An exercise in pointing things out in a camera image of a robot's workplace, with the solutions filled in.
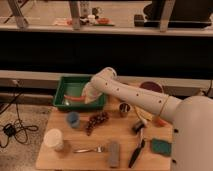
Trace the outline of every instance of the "green plastic bin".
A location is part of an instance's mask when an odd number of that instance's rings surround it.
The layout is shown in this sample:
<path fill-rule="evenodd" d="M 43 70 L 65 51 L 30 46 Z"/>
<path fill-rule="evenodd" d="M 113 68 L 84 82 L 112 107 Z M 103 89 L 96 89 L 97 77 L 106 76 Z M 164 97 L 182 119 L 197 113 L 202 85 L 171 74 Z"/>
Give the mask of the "green plastic bin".
<path fill-rule="evenodd" d="M 81 96 L 82 90 L 91 77 L 62 76 L 58 84 L 57 92 L 53 100 L 53 105 L 59 110 L 100 110 L 106 102 L 106 95 L 102 94 L 96 101 L 84 104 L 84 102 L 70 101 L 64 98 L 64 94 Z"/>

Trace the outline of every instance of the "white container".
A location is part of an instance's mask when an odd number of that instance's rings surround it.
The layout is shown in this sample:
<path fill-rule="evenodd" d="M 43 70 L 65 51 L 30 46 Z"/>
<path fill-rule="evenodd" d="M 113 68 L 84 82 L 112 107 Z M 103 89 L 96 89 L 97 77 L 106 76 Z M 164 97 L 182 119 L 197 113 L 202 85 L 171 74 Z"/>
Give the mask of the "white container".
<path fill-rule="evenodd" d="M 55 151 L 64 148 L 63 134 L 59 129 L 50 129 L 44 136 L 44 144 Z"/>

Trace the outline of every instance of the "floor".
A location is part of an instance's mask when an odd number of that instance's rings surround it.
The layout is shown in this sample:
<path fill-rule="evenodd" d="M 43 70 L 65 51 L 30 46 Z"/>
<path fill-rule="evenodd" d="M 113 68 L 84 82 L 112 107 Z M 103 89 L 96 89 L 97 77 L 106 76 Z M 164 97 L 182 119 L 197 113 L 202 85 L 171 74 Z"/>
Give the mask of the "floor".
<path fill-rule="evenodd" d="M 37 125 L 37 132 L 28 132 L 29 141 L 27 145 L 19 144 L 14 137 L 9 145 L 0 148 L 0 170 L 1 171 L 36 171 L 35 161 L 40 149 L 43 134 L 46 128 L 51 106 L 19 104 L 20 118 L 24 125 Z M 17 119 L 15 105 L 12 105 L 0 115 L 0 125 L 13 123 Z M 5 143 L 5 134 L 0 132 L 2 145 Z"/>

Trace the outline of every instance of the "bunch of grapes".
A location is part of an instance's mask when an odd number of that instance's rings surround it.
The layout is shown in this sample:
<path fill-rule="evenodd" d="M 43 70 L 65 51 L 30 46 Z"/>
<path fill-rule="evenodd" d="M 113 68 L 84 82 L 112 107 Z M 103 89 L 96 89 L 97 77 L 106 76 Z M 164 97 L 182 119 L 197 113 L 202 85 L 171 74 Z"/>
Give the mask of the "bunch of grapes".
<path fill-rule="evenodd" d="M 109 114 L 107 112 L 105 112 L 105 111 L 103 111 L 103 112 L 101 112 L 99 114 L 92 115 L 89 118 L 89 121 L 86 124 L 86 133 L 87 133 L 87 135 L 88 136 L 91 135 L 93 129 L 96 126 L 98 126 L 98 125 L 100 125 L 100 124 L 102 124 L 102 123 L 104 123 L 104 122 L 106 122 L 108 120 L 109 120 Z"/>

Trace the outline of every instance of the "silver fork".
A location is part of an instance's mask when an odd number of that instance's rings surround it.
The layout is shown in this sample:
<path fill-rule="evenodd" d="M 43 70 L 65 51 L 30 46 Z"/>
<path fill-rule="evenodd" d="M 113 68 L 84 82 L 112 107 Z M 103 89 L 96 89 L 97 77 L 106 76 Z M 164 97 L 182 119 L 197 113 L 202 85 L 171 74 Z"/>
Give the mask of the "silver fork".
<path fill-rule="evenodd" d="M 104 152 L 106 149 L 103 146 L 99 146 L 93 149 L 80 149 L 80 150 L 74 150 L 73 153 L 86 153 L 86 152 L 97 152 L 101 153 Z"/>

